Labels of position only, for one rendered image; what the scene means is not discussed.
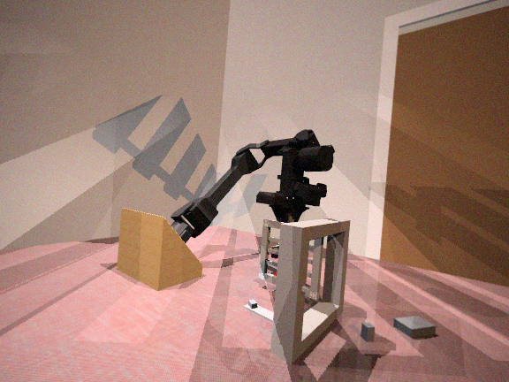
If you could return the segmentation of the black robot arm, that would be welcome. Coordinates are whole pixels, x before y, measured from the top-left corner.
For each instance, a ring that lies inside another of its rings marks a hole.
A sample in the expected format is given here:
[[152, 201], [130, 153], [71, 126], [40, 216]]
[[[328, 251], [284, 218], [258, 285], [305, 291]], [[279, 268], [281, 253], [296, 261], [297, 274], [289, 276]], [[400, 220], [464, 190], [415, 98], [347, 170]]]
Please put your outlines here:
[[[261, 149], [265, 155], [258, 164], [249, 149]], [[332, 145], [321, 146], [313, 130], [302, 130], [293, 138], [250, 143], [239, 149], [232, 159], [231, 168], [203, 197], [193, 199], [178, 210], [171, 218], [175, 221], [171, 227], [184, 243], [193, 237], [198, 237], [205, 231], [217, 216], [217, 205], [239, 181], [239, 179], [254, 172], [264, 165], [270, 157], [283, 156], [281, 171], [291, 172], [327, 172], [333, 164], [335, 150]], [[296, 193], [295, 193], [296, 192]], [[320, 202], [327, 194], [327, 185], [309, 184], [309, 178], [304, 181], [293, 180], [289, 195], [295, 193], [306, 202]], [[181, 217], [194, 227], [194, 229]]]

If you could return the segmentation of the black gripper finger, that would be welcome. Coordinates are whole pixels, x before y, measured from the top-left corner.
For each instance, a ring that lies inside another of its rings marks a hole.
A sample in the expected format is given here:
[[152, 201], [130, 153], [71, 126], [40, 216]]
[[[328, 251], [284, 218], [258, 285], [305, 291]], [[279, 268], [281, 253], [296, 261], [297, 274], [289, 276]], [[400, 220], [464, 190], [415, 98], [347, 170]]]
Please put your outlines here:
[[278, 222], [288, 223], [289, 213], [293, 207], [282, 207], [270, 204], [269, 207], [272, 208]]
[[290, 213], [293, 214], [293, 216], [294, 216], [294, 222], [298, 222], [301, 214], [305, 210], [309, 209], [309, 207], [298, 207], [298, 206], [291, 206], [291, 205], [290, 205], [290, 207], [293, 207], [293, 209], [290, 211]]

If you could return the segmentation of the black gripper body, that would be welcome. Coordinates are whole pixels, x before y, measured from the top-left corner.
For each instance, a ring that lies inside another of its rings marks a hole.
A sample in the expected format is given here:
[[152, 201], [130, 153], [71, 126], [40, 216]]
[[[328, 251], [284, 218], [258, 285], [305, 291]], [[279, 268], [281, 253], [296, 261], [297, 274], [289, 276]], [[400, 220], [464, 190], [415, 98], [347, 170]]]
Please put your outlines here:
[[296, 192], [293, 195], [289, 195], [292, 181], [299, 179], [304, 181], [305, 178], [304, 172], [281, 171], [281, 175], [277, 176], [277, 179], [280, 180], [280, 190], [276, 193], [260, 191], [256, 196], [256, 202], [282, 207], [290, 207], [290, 205], [298, 207], [306, 207], [306, 205], [320, 206], [319, 202], [306, 202], [302, 200], [302, 198], [295, 194]]

